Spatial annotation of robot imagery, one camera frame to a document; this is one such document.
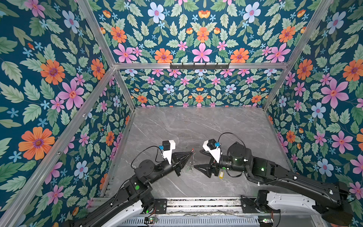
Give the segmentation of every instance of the marble surface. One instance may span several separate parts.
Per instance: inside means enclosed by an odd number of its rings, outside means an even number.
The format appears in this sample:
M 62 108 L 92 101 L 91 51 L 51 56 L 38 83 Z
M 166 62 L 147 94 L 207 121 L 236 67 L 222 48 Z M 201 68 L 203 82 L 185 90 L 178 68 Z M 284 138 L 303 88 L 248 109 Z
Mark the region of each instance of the marble surface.
M 136 115 L 125 149 L 118 163 L 110 195 L 117 192 L 121 184 L 134 174 L 131 161 L 143 149 L 162 144 L 163 140 L 173 139 L 176 143 L 174 152 L 194 149 L 194 162 L 204 164 L 209 157 L 199 153 L 203 142 L 209 139 L 218 140 L 221 133 L 232 132 L 239 136 L 252 155 L 271 160 L 289 169 L 285 153 L 282 151 L 276 136 L 261 108 L 150 108 L 136 109 Z M 238 139 L 227 134 L 221 137 L 223 154 Z M 156 149 L 148 149 L 134 162 L 134 167 L 145 159 L 155 160 Z M 256 196 L 259 189 L 276 192 L 288 192 L 276 186 L 258 186 L 249 182 L 244 175 L 231 178 L 225 174 L 223 179 L 212 175 L 208 178 L 198 170 L 189 171 L 188 166 L 181 176 L 170 173 L 152 184 L 155 197 L 196 197 L 196 196 Z M 239 173 L 230 171 L 231 175 Z

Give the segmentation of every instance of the orange flower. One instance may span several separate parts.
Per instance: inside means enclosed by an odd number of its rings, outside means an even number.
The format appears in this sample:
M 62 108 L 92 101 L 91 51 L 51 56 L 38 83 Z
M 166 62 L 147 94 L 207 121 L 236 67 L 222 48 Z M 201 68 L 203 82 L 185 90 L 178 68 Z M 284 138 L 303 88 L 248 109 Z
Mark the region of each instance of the orange flower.
M 74 208 L 72 215 L 76 216 L 78 214 L 78 211 L 79 211 L 79 207 Z
M 26 131 L 21 138 L 25 141 L 19 143 L 19 151 L 26 151 L 23 157 L 30 160 L 35 155 L 35 160 L 44 158 L 54 144 L 54 136 L 49 129 L 43 131 L 42 127 L 34 127 L 33 133 Z
M 103 63 L 99 59 L 93 59 L 91 69 L 93 70 L 94 77 L 100 80 L 105 74 L 105 69 L 103 68 Z
M 115 139 L 115 134 L 113 133 L 113 131 L 110 131 L 107 136 L 106 136 L 106 144 L 108 146 L 111 146 L 113 143 L 113 140 Z
M 363 135 L 362 134 L 357 134 L 357 141 L 360 142 L 360 144 L 358 144 L 358 146 L 361 150 L 363 150 Z
M 127 125 L 127 123 L 129 122 L 129 120 L 130 120 L 130 115 L 128 115 L 128 116 L 126 117 L 126 119 L 125 119 L 125 125 Z
M 147 98 L 144 96 L 139 96 L 139 97 L 137 97 L 137 101 L 139 101 L 141 103 L 147 103 Z
M 219 33 L 221 33 L 221 29 L 215 27 L 214 30 L 213 30 L 213 32 L 214 32 L 214 34 L 219 34 Z
M 105 183 L 105 180 L 107 178 L 107 173 L 103 175 L 102 179 L 101 179 L 101 184 L 99 185 L 99 189 L 102 190 L 103 188 L 103 184 Z
M 271 124 L 273 124 L 273 119 L 270 115 L 269 115 L 269 120 L 270 120 Z
M 32 49 L 32 50 L 35 50 L 34 46 L 33 46 L 31 43 L 29 43 L 29 42 L 28 42 L 28 47 L 29 47 L 30 49 Z
M 302 63 L 300 63 L 299 68 L 297 69 L 297 77 L 301 80 L 305 80 L 307 77 L 310 76 L 310 70 L 312 69 L 312 61 L 310 59 L 305 59 Z
M 305 14 L 306 10 L 305 9 L 302 9 L 300 10 L 298 13 L 297 13 L 297 17 L 300 18 L 302 17 L 304 14 Z
M 195 98 L 195 101 L 197 101 L 198 103 L 203 102 L 203 96 L 197 96 L 197 97 Z
M 192 33 L 193 33 L 193 29 L 192 29 L 192 28 L 188 28 L 188 29 L 187 29 L 187 33 L 188 33 L 188 34 L 192 34 Z
M 295 35 L 295 27 L 288 26 L 286 29 L 282 30 L 281 34 L 279 35 L 280 42 L 287 42 L 293 38 Z
M 360 76 L 363 76 L 363 60 L 358 59 L 358 61 L 351 61 L 349 65 L 345 66 L 343 73 L 343 77 L 346 78 L 347 81 L 357 81 Z
M 197 39 L 200 42 L 205 42 L 206 40 L 208 40 L 208 35 L 209 35 L 209 31 L 207 31 L 206 27 L 201 27 L 199 29 L 199 31 L 197 32 Z
M 54 85 L 62 82 L 62 78 L 66 77 L 63 66 L 60 66 L 59 62 L 56 60 L 54 60 L 54 62 L 52 60 L 47 60 L 46 62 L 47 64 L 42 64 L 40 66 L 40 68 L 42 68 L 40 74 L 42 77 L 45 77 L 45 81 L 49 84 L 53 83 Z
M 231 55 L 231 62 L 232 63 L 245 63 L 246 60 L 249 58 L 248 50 L 244 48 L 240 48 L 240 50 L 235 50 Z
M 160 48 L 160 50 L 157 50 L 155 52 L 155 60 L 158 61 L 158 63 L 171 63 L 173 56 L 170 55 L 169 50 L 165 50 L 164 48 Z
M 262 99 L 262 96 L 260 96 L 260 95 L 256 95 L 256 96 L 254 96 L 254 97 L 252 98 L 252 102 L 257 103 L 257 102 L 260 102 L 260 101 L 261 101 L 261 99 Z
M 287 134 L 286 134 L 286 139 L 288 140 L 289 143 L 293 143 L 295 142 L 295 138 L 296 138 L 296 135 L 293 131 L 288 131 Z
M 127 36 L 125 35 L 124 30 L 120 30 L 119 27 L 112 27 L 111 30 L 111 35 L 113 36 L 112 38 L 114 40 L 118 41 L 119 43 L 126 42 Z
M 198 15 L 200 18 L 208 18 L 211 15 L 211 12 L 209 10 L 206 11 L 201 10 L 198 12 Z
M 102 12 L 103 12 L 103 14 L 104 14 L 105 17 L 107 17 L 107 18 L 110 18 L 111 17 L 111 13 L 109 11 L 104 10 Z

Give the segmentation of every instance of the wall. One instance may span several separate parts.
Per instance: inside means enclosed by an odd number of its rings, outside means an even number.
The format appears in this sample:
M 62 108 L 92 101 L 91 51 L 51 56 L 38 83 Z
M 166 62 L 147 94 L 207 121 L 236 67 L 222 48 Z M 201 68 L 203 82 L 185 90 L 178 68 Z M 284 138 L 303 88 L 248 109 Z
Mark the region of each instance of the wall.
M 362 1 L 335 1 L 268 112 L 294 171 L 346 183 L 362 221 Z
M 30 10 L 30 3 L 39 10 Z M 2 1 L 0 30 L 1 216 L 105 73 L 101 70 L 97 75 L 94 68 L 108 67 L 74 1 Z M 54 80 L 47 77 L 49 73 L 56 75 Z M 80 76 L 84 81 L 77 85 L 77 101 L 68 102 L 68 86 L 72 87 L 73 79 Z M 85 215 L 83 208 L 100 190 L 129 111 L 114 83 L 113 80 L 107 86 L 98 101 L 105 101 L 107 110 L 95 104 L 75 135 L 74 148 L 70 145 L 61 156 L 50 181 L 42 186 L 19 220 L 20 226 L 61 223 L 64 215 L 71 214 L 76 207 L 79 212 L 74 216 Z M 119 106 L 114 104 L 116 96 Z M 116 144 L 112 140 L 106 143 L 105 133 L 111 131 Z M 81 133 L 90 137 L 84 146 L 79 142 Z M 39 143 L 37 150 L 33 142 Z M 81 179 L 74 176 L 79 162 L 86 162 L 89 167 Z M 58 202 L 53 200 L 48 205 L 48 196 L 56 186 L 63 186 L 63 195 L 59 194 Z

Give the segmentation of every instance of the pink flower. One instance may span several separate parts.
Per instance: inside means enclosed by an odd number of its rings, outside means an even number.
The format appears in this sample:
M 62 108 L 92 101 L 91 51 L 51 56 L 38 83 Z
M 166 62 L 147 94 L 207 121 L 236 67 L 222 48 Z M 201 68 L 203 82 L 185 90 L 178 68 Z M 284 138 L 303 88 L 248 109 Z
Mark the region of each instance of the pink flower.
M 289 72 L 289 75 L 286 77 L 286 85 L 291 87 L 292 83 L 295 82 L 295 73 Z
M 277 47 L 274 46 L 272 48 L 272 50 L 271 50 L 272 54 L 270 54 L 269 56 L 267 56 L 266 59 L 267 60 L 271 60 L 272 59 L 271 62 L 276 62 L 277 60 L 279 62 L 283 62 L 285 60 L 285 57 L 283 55 L 288 54 L 291 51 L 290 49 L 286 49 L 285 50 L 285 48 L 286 48 L 286 43 L 283 43 L 280 46 L 279 49 L 277 49 Z
M 344 89 L 347 88 L 348 86 L 348 82 L 344 81 L 342 83 L 340 83 L 337 87 L 337 81 L 336 79 L 331 79 L 330 83 L 329 83 L 330 89 L 327 87 L 323 87 L 321 89 L 321 93 L 323 94 L 327 94 L 327 96 L 325 96 L 322 100 L 321 103 L 325 104 L 328 103 L 330 100 L 330 106 L 335 109 L 338 106 L 338 100 L 341 101 L 345 101 L 348 100 L 348 95 L 343 91 Z
M 215 77 L 214 79 L 212 79 L 212 84 L 214 84 L 214 85 L 220 84 L 221 83 L 220 80 L 221 80 L 221 78 Z
M 293 163 L 297 162 L 298 157 L 296 157 L 295 154 L 291 155 L 291 160 L 293 161 Z
M 294 106 L 295 106 L 294 110 L 296 110 L 296 111 L 301 110 L 302 109 L 301 104 L 302 104 L 302 102 L 296 101 L 296 103 L 294 103 Z
M 88 144 L 88 139 L 90 137 L 87 136 L 87 133 L 85 133 L 84 135 L 81 134 L 81 139 L 78 141 L 79 143 L 82 143 L 82 147 L 84 147 L 85 144 Z
M 339 147 L 339 151 L 342 154 L 345 152 L 345 148 L 348 149 L 348 150 L 353 150 L 352 145 L 349 144 L 349 142 L 351 142 L 353 140 L 353 137 L 351 137 L 351 136 L 344 137 L 344 132 L 343 131 L 340 131 L 338 133 L 338 136 L 331 135 L 331 138 L 333 140 L 337 141 L 337 142 L 334 142 L 331 145 L 332 147 Z
M 180 44 L 178 44 L 179 50 L 185 50 L 185 48 L 188 48 L 187 42 L 180 41 Z
M 232 76 L 233 71 L 234 69 L 223 69 L 221 75 L 224 75 L 224 78 L 226 78 L 227 76 Z
M 325 133 L 320 134 L 320 132 L 317 131 L 317 135 L 314 135 L 314 139 L 316 144 L 320 144 L 320 146 L 323 145 L 323 142 L 326 142 L 326 139 L 324 139 Z
M 102 91 L 102 93 L 99 95 L 100 97 L 102 96 L 105 96 L 106 95 L 106 91 L 107 91 L 107 88 L 105 87 Z
M 251 84 L 251 83 L 253 83 L 253 81 L 255 80 L 255 78 L 253 78 L 253 76 L 250 76 L 250 77 L 247 77 L 246 78 L 246 82 L 247 82 L 247 84 Z
M 44 13 L 42 12 L 45 10 L 45 8 L 41 4 L 38 5 L 38 3 L 38 0 L 28 0 L 27 2 L 24 2 L 24 5 L 32 10 L 32 13 L 35 17 L 37 17 L 39 14 L 39 16 L 45 18 Z
M 357 99 L 357 101 L 359 102 L 359 104 L 357 105 L 357 108 L 362 108 L 362 110 L 363 110 L 363 99 L 359 98 L 359 99 Z
M 239 72 L 237 74 L 244 77 L 246 74 L 249 74 L 249 73 L 250 73 L 249 69 L 239 69 Z
M 363 156 L 361 154 L 358 155 L 358 161 L 355 159 L 351 159 L 350 163 L 352 163 L 354 166 L 358 166 L 355 167 L 353 169 L 353 173 L 355 174 L 360 174 L 362 172 L 362 177 L 363 177 Z
M 323 74 L 323 78 L 320 80 L 320 82 L 322 82 L 322 86 L 324 86 L 325 84 L 326 85 L 329 85 L 329 80 L 333 79 L 332 77 L 330 77 L 330 73 L 328 74 Z
M 360 183 L 358 181 L 355 182 L 355 185 L 353 183 L 349 183 L 349 186 L 351 187 L 349 192 L 355 194 L 357 199 L 361 199 L 363 197 L 363 188 L 360 187 Z
M 83 79 L 83 75 L 79 75 L 78 73 L 76 74 L 76 77 L 73 78 L 76 82 L 77 82 L 77 85 L 81 85 L 83 86 L 83 83 L 86 82 L 84 79 Z
M 51 204 L 54 201 L 54 204 L 58 203 L 58 198 L 63 197 L 63 192 L 61 192 L 63 190 L 63 186 L 59 187 L 58 189 L 58 185 L 54 186 L 53 191 L 48 192 L 47 196 L 49 197 L 48 200 L 48 205 Z
M 157 77 L 160 77 L 160 75 L 164 75 L 164 72 L 162 69 L 153 69 L 151 74 L 153 74 L 153 75 L 156 74 Z
M 188 82 L 189 80 L 187 79 L 187 77 L 184 77 L 184 79 L 180 79 L 180 84 L 183 84 L 183 85 L 185 85 L 185 84 L 189 84 L 189 82 Z
M 132 48 L 132 53 L 133 54 L 136 54 L 136 57 L 139 57 L 139 56 L 142 56 L 142 53 L 141 53 L 141 51 L 142 50 L 139 50 L 139 48 L 138 47 L 136 47 L 136 48 Z
M 196 56 L 194 57 L 193 61 L 197 62 L 200 60 L 200 63 L 204 61 L 209 61 L 209 57 L 207 55 L 210 55 L 212 53 L 211 49 L 205 49 L 205 44 L 201 43 L 199 45 L 199 50 L 194 49 L 192 50 L 192 53 L 195 54 Z
M 302 96 L 302 93 L 304 91 L 306 91 L 306 88 L 304 88 L 304 85 L 305 85 L 305 82 L 302 82 L 302 83 L 297 82 L 297 86 L 294 88 L 294 91 L 296 91 L 295 92 L 295 95 L 296 96 L 299 95 L 301 97 Z
M 103 110 L 103 112 L 107 110 L 107 103 L 105 103 L 105 101 L 101 102 L 101 110 Z
M 272 47 L 267 46 L 265 49 L 262 50 L 262 55 L 267 56 L 268 54 L 271 53 L 271 49 Z
M 86 208 L 88 209 L 88 208 L 92 207 L 92 205 L 93 205 L 93 198 L 90 198 L 89 200 L 87 200 Z
M 148 84 L 153 85 L 153 84 L 155 83 L 154 78 L 149 77 L 149 78 L 147 79 L 147 83 L 148 83 Z
M 225 50 L 225 49 L 226 49 L 227 44 L 226 44 L 226 42 L 225 42 L 225 41 L 223 41 L 223 42 L 219 42 L 218 44 L 219 44 L 219 45 L 217 46 L 217 48 L 219 48 L 219 51 L 221 51 L 221 50 Z
M 168 71 L 170 72 L 169 76 L 174 76 L 175 78 L 177 78 L 178 75 L 182 74 L 182 72 L 180 72 L 179 69 L 168 69 Z
M 111 77 L 110 81 L 109 81 L 109 86 L 111 87 L 111 85 L 115 85 L 115 77 Z
M 115 49 L 114 53 L 117 55 L 120 55 L 120 57 L 118 57 L 118 61 L 119 62 L 124 62 L 126 60 L 127 63 L 132 63 L 131 60 L 137 60 L 137 58 L 135 57 L 135 55 L 132 55 L 132 48 L 128 47 L 125 50 L 125 47 L 119 43 L 118 44 L 118 48 L 120 50 Z
M 288 153 L 289 151 L 288 151 L 288 149 L 287 149 L 286 146 L 289 144 L 289 142 L 288 141 L 284 141 L 284 138 L 281 136 L 280 137 L 280 143 L 281 143 L 281 146 L 284 149 L 285 153 Z
M 57 112 L 59 113 L 61 109 L 64 109 L 64 105 L 62 105 L 64 103 L 64 100 L 59 100 L 58 96 L 55 100 L 51 100 L 50 102 L 53 104 L 52 110 L 57 109 Z
M 178 4 L 182 5 L 183 2 L 187 2 L 188 0 L 178 0 Z
M 77 88 L 77 82 L 75 80 L 70 81 L 70 87 L 67 83 L 63 82 L 62 86 L 66 92 L 60 92 L 58 97 L 63 100 L 67 100 L 67 110 L 72 109 L 73 103 L 76 107 L 80 108 L 83 104 L 83 98 L 80 96 L 85 91 L 83 88 Z
M 53 177 L 59 177 L 59 171 L 57 169 L 59 169 L 61 166 L 63 165 L 63 162 L 58 162 L 54 167 L 53 170 L 50 172 L 50 174 L 46 177 L 45 179 L 45 184 L 49 184 L 49 182 L 52 180 L 52 175 Z
M 69 142 L 68 146 L 66 147 L 66 149 L 64 149 L 63 153 L 67 154 L 68 153 L 68 148 L 73 149 L 74 148 L 74 144 L 72 143 L 74 141 L 76 137 L 73 136 L 72 140 Z
M 232 0 L 228 0 L 228 5 L 232 4 Z

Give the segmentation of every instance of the robotic arm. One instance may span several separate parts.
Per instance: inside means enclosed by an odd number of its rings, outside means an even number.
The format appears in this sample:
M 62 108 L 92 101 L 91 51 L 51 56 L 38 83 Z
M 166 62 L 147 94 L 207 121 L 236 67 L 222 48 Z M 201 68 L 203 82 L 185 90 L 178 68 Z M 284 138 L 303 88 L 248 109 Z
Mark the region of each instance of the robotic arm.
M 157 165 L 151 160 L 144 160 L 134 170 L 135 174 L 126 180 L 119 191 L 106 203 L 85 218 L 67 220 L 63 227 L 115 227 L 137 214 L 147 214 L 156 209 L 155 199 L 151 194 L 150 183 L 175 171 L 180 176 L 181 169 L 187 163 L 192 152 L 176 152 L 165 156 Z
M 206 142 L 207 150 L 213 151 L 220 146 L 219 142 L 214 139 Z M 276 185 L 300 194 L 278 194 L 259 190 L 256 205 L 260 211 L 268 212 L 271 209 L 280 208 L 295 208 L 305 211 L 311 209 L 314 213 L 321 214 L 322 218 L 330 223 L 342 226 L 348 226 L 351 223 L 353 212 L 346 199 L 349 192 L 347 186 L 341 182 L 324 183 L 301 176 L 272 161 L 253 157 L 251 149 L 238 142 L 228 148 L 227 155 L 222 155 L 220 152 L 220 157 L 217 159 L 214 157 L 216 155 L 214 153 L 207 153 L 205 150 L 200 152 L 210 156 L 210 162 L 194 167 L 209 178 L 212 174 L 218 176 L 220 169 L 238 171 L 247 173 L 247 180 L 258 185 Z

